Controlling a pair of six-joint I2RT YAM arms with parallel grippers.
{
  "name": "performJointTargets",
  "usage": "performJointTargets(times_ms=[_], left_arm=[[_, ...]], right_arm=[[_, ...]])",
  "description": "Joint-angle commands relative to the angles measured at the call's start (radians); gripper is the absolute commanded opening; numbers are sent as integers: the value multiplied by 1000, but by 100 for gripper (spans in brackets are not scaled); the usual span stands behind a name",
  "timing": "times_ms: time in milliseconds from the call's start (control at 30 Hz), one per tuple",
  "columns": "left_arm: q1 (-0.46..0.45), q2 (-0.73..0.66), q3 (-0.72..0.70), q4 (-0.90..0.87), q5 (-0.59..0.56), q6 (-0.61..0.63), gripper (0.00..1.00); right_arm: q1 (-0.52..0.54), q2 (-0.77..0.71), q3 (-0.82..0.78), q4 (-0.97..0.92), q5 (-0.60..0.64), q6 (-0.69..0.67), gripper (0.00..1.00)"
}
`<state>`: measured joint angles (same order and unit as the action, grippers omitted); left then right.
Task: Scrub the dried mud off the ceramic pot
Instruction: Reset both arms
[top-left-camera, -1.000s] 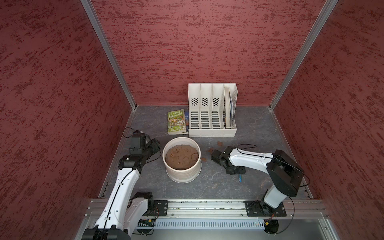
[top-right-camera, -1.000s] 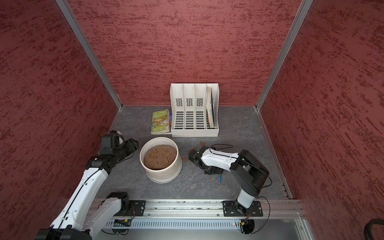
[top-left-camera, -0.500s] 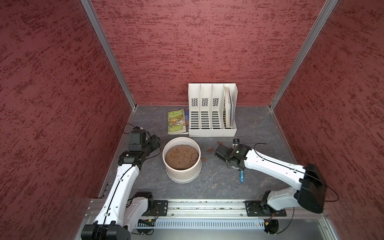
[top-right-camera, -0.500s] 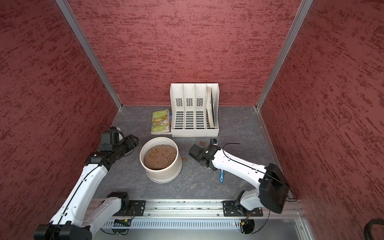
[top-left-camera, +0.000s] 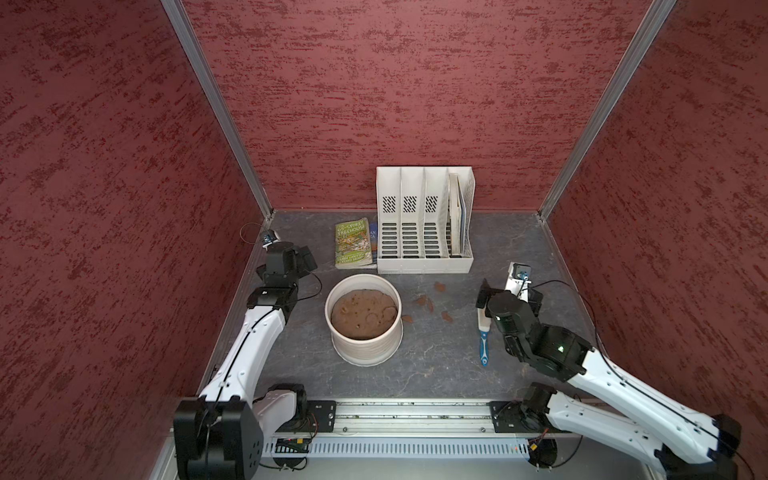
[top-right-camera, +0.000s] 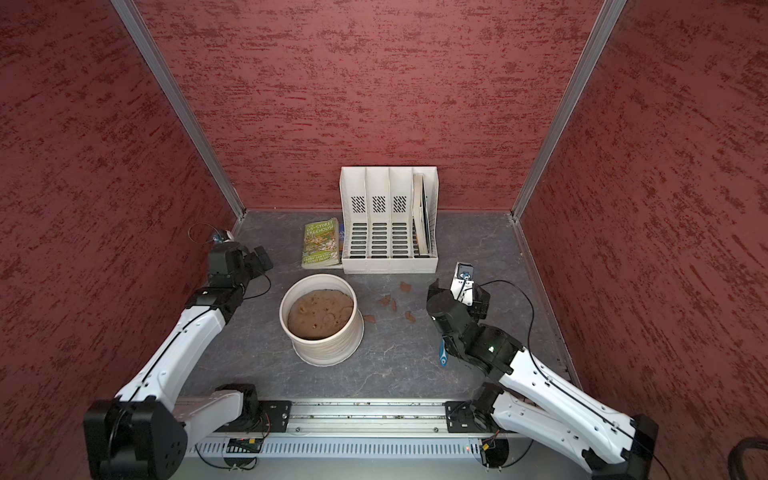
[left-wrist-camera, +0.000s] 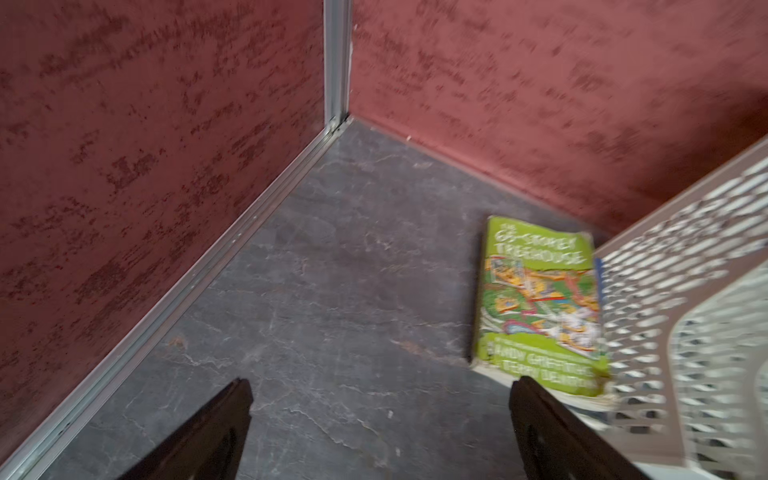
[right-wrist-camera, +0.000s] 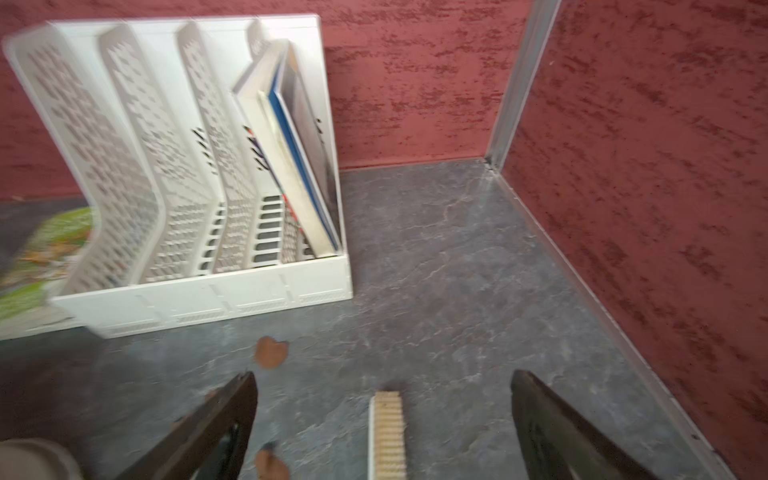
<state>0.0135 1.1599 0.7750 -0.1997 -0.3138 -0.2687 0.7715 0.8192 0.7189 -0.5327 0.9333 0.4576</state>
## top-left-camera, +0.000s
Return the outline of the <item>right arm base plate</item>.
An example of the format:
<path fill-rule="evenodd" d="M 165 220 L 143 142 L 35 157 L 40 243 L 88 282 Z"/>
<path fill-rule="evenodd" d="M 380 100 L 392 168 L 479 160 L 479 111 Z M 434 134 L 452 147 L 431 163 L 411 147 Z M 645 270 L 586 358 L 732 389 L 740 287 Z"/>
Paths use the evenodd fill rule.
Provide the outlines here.
<path fill-rule="evenodd" d="M 524 405 L 522 401 L 491 401 L 488 406 L 496 433 L 563 433 L 563 430 L 555 428 L 549 422 L 543 412 Z"/>

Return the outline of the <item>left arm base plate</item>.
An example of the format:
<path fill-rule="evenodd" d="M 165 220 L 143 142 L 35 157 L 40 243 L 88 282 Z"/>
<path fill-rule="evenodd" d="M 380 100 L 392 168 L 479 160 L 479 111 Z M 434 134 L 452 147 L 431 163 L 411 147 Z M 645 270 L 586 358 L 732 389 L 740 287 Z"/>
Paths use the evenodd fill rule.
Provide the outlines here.
<path fill-rule="evenodd" d="M 332 433 L 337 402 L 334 400 L 299 401 L 296 414 L 277 429 L 278 434 Z"/>

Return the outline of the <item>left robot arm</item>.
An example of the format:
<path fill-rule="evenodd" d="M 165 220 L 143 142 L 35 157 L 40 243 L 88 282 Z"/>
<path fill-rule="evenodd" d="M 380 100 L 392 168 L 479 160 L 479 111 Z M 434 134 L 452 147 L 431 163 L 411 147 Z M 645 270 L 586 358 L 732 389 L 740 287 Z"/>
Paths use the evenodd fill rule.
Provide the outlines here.
<path fill-rule="evenodd" d="M 301 385 L 278 386 L 262 398 L 255 390 L 269 353 L 300 302 L 299 282 L 316 269 L 311 251 L 263 236 L 262 281 L 247 300 L 242 328 L 220 369 L 195 399 L 182 400 L 173 417 L 181 479 L 251 479 L 266 442 L 304 409 Z"/>

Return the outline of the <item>blue white scrub brush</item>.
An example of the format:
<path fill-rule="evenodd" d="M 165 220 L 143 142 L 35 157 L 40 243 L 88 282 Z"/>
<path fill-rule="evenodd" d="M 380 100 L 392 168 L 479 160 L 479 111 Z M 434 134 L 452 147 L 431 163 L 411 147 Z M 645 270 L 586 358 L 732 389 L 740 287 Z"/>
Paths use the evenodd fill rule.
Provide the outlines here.
<path fill-rule="evenodd" d="M 479 332 L 479 359 L 483 367 L 487 367 L 489 363 L 489 346 L 488 338 L 492 325 L 492 319 L 487 316 L 484 308 L 477 309 L 477 322 Z"/>

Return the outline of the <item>white ceramic pot with mud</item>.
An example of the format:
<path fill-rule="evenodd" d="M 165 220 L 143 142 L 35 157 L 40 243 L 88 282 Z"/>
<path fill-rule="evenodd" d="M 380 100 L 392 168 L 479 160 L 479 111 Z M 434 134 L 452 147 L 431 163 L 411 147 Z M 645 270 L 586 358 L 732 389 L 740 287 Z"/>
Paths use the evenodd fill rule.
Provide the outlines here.
<path fill-rule="evenodd" d="M 384 363 L 403 338 L 402 301 L 386 279 L 357 274 L 337 283 L 325 303 L 333 347 L 359 367 Z"/>

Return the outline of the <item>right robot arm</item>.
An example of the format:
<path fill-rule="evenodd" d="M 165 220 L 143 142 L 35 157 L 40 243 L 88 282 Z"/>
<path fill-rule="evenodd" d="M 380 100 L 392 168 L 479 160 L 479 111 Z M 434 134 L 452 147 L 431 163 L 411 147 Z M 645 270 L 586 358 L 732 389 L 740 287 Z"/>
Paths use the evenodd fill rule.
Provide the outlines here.
<path fill-rule="evenodd" d="M 504 289 L 482 283 L 478 321 L 495 324 L 505 351 L 521 363 L 610 408 L 595 408 L 548 385 L 533 384 L 515 406 L 526 429 L 578 434 L 668 479 L 737 478 L 741 426 L 735 419 L 690 409 L 621 369 L 589 340 L 541 322 L 539 298 L 525 280 L 511 279 Z"/>

